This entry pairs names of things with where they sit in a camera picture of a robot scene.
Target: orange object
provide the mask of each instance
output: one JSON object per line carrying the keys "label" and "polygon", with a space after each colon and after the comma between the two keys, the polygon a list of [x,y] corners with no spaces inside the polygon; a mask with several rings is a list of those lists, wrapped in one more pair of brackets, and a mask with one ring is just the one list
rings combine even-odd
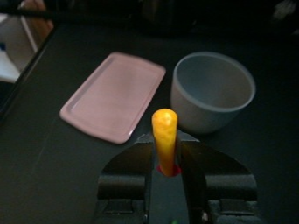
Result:
{"label": "orange object", "polygon": [[156,110],[152,116],[152,125],[160,170],[164,176],[171,177],[173,175],[177,115],[168,108]]}

